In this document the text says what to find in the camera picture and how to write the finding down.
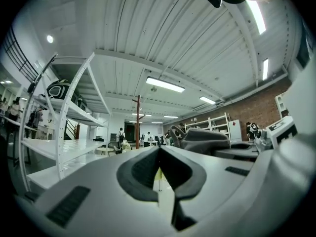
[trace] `red brick wall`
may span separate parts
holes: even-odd
[[[291,81],[285,78],[239,102],[194,117],[199,122],[206,120],[208,117],[215,118],[222,116],[226,112],[226,114],[230,115],[231,120],[238,119],[240,121],[242,140],[246,141],[246,123],[248,121],[255,122],[260,128],[264,128],[280,119],[275,97],[287,91],[290,86]],[[192,123],[191,119],[188,118],[173,124],[164,125],[163,130],[166,133],[172,125],[177,126],[179,123]]]

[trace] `fluorescent light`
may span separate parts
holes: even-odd
[[[53,43],[54,38],[53,38],[51,35],[47,35],[47,41],[48,41],[49,43]]]
[[[174,90],[174,91],[177,91],[177,92],[180,92],[180,93],[182,91],[184,91],[183,87],[174,85],[174,84],[166,82],[166,81],[161,81],[161,80],[158,80],[158,79],[155,79],[155,78],[152,78],[152,77],[148,77],[147,80],[146,80],[146,83],[152,84],[152,85],[155,85],[155,86],[159,86],[159,87],[162,87],[162,88],[166,88],[166,89],[171,89],[171,90]]]
[[[211,105],[215,104],[215,101],[210,100],[210,99],[208,99],[208,98],[206,98],[206,97],[200,97],[200,100],[203,100],[203,101],[205,101],[206,103],[209,103],[209,104],[211,104]]]
[[[249,1],[247,0],[247,3],[252,11],[252,14],[256,20],[257,27],[259,30],[259,34],[262,34],[266,31],[265,22],[263,21],[263,17],[259,8],[259,5],[256,1]]]
[[[148,117],[151,117],[150,114],[139,114],[139,116],[144,116],[144,115],[146,115],[146,116],[148,116]]]
[[[263,76],[262,76],[262,80],[265,80],[268,77],[268,67],[269,67],[269,60],[266,59],[266,60],[263,61]]]

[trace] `white ceiling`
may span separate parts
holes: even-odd
[[[131,99],[140,94],[142,111],[153,115],[146,119],[166,121],[163,115],[194,113],[204,104],[203,95],[225,101],[256,87],[266,58],[270,78],[283,64],[287,68],[296,45],[294,12],[284,0],[259,6],[267,28],[261,35],[246,3],[217,9],[207,0],[34,0],[29,12],[47,57],[55,51],[59,57],[88,57],[99,50],[92,65],[114,112],[131,113],[136,107]],[[53,44],[46,41],[48,34]],[[54,68],[71,79],[79,66]],[[147,76],[158,78],[164,69],[161,79],[185,87],[183,93],[151,92]],[[88,75],[82,78],[80,93],[93,99],[89,82]]]

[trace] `shelf rack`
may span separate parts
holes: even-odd
[[[225,121],[226,121],[225,124],[219,124],[219,125],[216,124],[216,121],[223,120],[223,119],[225,119]],[[230,133],[230,130],[229,130],[229,125],[228,125],[229,120],[228,119],[229,119],[229,115],[227,115],[226,113],[224,113],[223,116],[219,116],[219,117],[216,117],[216,118],[208,117],[207,120],[203,120],[203,121],[196,122],[196,123],[191,123],[191,124],[184,124],[185,131],[187,132],[188,129],[191,126],[196,126],[196,125],[199,125],[199,124],[207,123],[208,127],[204,127],[204,128],[201,128],[201,129],[213,131],[215,128],[227,127],[227,132],[225,132],[223,134],[228,135],[229,140],[231,140],[231,133]]]
[[[91,68],[90,62],[94,58],[95,54],[92,53],[89,58],[87,58],[81,67],[78,69],[76,75],[74,76],[71,85],[67,91],[65,99],[51,99],[48,97],[46,91],[46,85],[44,80],[42,80],[44,87],[44,97],[34,96],[34,90],[39,84],[40,80],[43,77],[45,70],[52,64],[56,59],[57,53],[55,53],[46,66],[43,68],[42,72],[37,76],[35,81],[31,83],[28,94],[29,99],[25,106],[25,111],[21,119],[21,126],[19,130],[19,158],[20,158],[20,167],[22,172],[22,179],[24,186],[27,191],[30,191],[29,181],[37,184],[38,186],[48,189],[52,185],[56,184],[59,180],[65,178],[67,175],[73,173],[80,167],[85,164],[102,158],[104,156],[98,156],[93,153],[93,151],[106,144],[107,147],[107,137],[109,134],[109,124],[111,119],[111,110],[108,108],[105,103],[104,97],[99,90],[97,80],[94,77],[93,70]],[[95,91],[97,92],[99,105],[97,109],[95,106],[88,106],[92,111],[92,114],[88,114],[75,103],[71,101],[73,93],[77,87],[77,84],[82,76],[82,74],[87,71],[91,84],[93,84]],[[30,115],[31,106],[33,102],[36,102],[39,105],[45,106],[53,115],[53,118],[56,120],[55,125],[55,139],[53,140],[37,140],[37,139],[26,139],[24,138],[24,124],[27,120],[27,117]],[[101,122],[97,119],[98,112],[102,111],[103,113],[109,114],[109,120],[105,125],[105,122]],[[70,118],[78,123],[88,125],[87,139],[79,140],[64,140],[64,130],[66,125],[67,118]],[[107,137],[105,142],[96,142],[92,139],[95,137],[96,127],[101,126],[107,128]],[[30,148],[34,152],[41,154],[47,158],[53,159],[56,161],[56,165],[51,168],[47,168],[32,174],[27,175],[25,170],[24,161],[24,148]]]

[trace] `wooden pole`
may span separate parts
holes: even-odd
[[[139,149],[139,107],[140,107],[140,95],[137,96],[136,149]]]

